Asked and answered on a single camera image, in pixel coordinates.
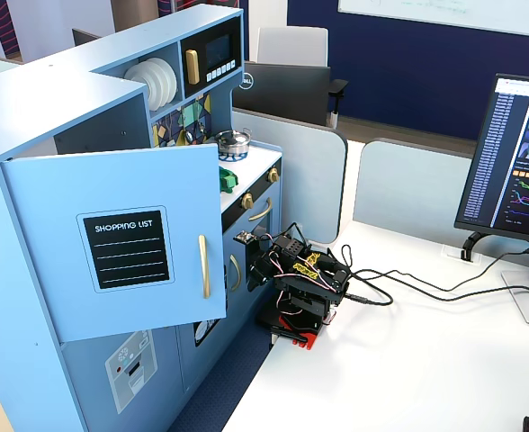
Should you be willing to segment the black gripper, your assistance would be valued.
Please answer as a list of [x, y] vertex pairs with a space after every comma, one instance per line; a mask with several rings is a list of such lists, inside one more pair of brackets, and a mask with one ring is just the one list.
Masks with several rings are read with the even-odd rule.
[[272, 246], [273, 237], [270, 234], [250, 234], [247, 246], [248, 288], [256, 288], [269, 282], [269, 271], [274, 270], [270, 257]]

